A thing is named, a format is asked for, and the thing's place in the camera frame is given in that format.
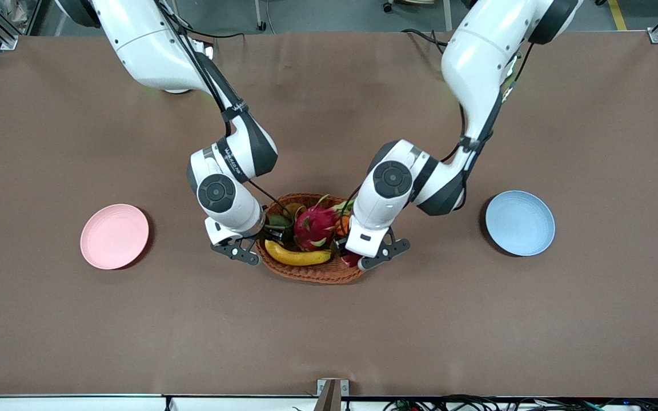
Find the pink dragon fruit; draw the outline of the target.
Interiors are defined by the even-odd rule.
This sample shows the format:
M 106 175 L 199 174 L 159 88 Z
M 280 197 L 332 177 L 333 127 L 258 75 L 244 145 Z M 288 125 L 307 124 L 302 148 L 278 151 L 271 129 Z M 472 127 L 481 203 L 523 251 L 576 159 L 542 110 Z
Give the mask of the pink dragon fruit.
M 329 243 L 336 236 L 336 222 L 343 214 L 351 213 L 355 202 L 353 199 L 329 206 L 329 197 L 323 195 L 295 219 L 294 242 L 302 251 L 318 251 L 329 247 Z

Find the brown table cover sheet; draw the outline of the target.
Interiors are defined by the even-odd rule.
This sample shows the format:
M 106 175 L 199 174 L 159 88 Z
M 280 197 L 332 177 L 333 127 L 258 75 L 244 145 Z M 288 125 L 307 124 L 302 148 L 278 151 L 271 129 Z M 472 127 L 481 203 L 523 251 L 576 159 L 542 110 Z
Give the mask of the brown table cover sheet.
M 535 46 L 464 208 L 413 206 L 411 249 L 327 286 L 213 252 L 190 155 L 224 133 L 211 97 L 139 85 L 104 37 L 0 54 L 0 394 L 658 397 L 658 45 L 643 32 Z M 485 212 L 529 192 L 555 239 L 520 257 Z M 86 222 L 141 209 L 121 269 L 81 255 Z

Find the pink round plate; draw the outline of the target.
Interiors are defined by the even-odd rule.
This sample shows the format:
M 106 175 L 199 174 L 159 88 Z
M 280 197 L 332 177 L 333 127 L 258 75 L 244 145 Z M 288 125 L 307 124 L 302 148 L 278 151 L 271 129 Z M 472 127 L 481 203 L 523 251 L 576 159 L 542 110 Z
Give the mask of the pink round plate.
M 84 225 L 81 255 L 95 268 L 121 269 L 141 255 L 149 236 L 149 221 L 141 209 L 129 204 L 108 205 Z

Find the dark green avocado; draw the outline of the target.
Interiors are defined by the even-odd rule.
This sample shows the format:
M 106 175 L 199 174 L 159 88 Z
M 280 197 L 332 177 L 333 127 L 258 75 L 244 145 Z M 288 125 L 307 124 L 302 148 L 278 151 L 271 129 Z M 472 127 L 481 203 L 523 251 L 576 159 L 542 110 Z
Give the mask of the dark green avocado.
M 287 239 L 282 244 L 292 244 L 294 242 L 294 223 L 292 220 L 285 218 L 282 214 L 271 214 L 267 216 L 266 224 L 287 226 Z

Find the yellow banana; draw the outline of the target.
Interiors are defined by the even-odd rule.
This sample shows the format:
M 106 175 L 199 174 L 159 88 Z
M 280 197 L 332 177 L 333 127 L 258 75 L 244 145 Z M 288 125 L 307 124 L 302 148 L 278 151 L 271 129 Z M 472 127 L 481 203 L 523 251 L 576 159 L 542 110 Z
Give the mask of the yellow banana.
M 272 259 L 292 267 L 319 265 L 332 259 L 332 253 L 329 250 L 295 252 L 285 249 L 281 244 L 272 240 L 265 240 L 264 248 Z

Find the brown wicker basket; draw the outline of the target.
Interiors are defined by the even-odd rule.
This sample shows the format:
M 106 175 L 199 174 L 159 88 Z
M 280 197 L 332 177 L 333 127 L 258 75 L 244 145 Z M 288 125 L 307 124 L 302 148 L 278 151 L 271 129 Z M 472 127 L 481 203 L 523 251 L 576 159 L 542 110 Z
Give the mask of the brown wicker basket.
M 282 204 L 288 203 L 301 203 L 304 206 L 313 206 L 316 201 L 322 197 L 321 194 L 314 193 L 292 193 L 279 197 L 278 200 Z M 346 198 L 328 195 L 322 202 L 323 206 L 334 206 L 345 201 Z M 275 202 L 263 205 L 264 213 L 266 216 L 278 213 L 279 205 Z M 308 283 L 319 284 L 349 284 L 358 280 L 364 273 L 358 267 L 347 267 L 344 260 L 339 256 L 333 256 L 331 260 L 319 265 L 311 265 L 306 267 L 295 267 L 285 265 L 277 260 L 274 260 L 264 247 L 264 240 L 258 240 L 254 249 L 261 255 L 263 265 L 267 267 L 272 273 L 287 279 L 295 279 L 297 281 L 308 281 Z

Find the light blue round plate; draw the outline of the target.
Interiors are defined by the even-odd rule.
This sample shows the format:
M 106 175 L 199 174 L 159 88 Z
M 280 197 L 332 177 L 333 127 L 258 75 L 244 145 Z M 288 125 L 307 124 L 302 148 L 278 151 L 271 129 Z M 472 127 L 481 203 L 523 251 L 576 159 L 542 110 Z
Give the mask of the light blue round plate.
M 551 209 L 529 192 L 511 190 L 496 195 L 488 203 L 484 218 L 493 242 L 515 256 L 541 254 L 555 239 Z

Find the metal bracket with dark post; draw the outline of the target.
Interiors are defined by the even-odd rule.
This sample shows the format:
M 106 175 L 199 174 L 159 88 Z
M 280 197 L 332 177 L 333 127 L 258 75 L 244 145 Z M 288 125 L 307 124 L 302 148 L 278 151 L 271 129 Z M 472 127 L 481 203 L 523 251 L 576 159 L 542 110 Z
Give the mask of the metal bracket with dark post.
M 346 411 L 344 399 L 350 395 L 348 379 L 323 378 L 316 381 L 318 400 L 314 411 Z

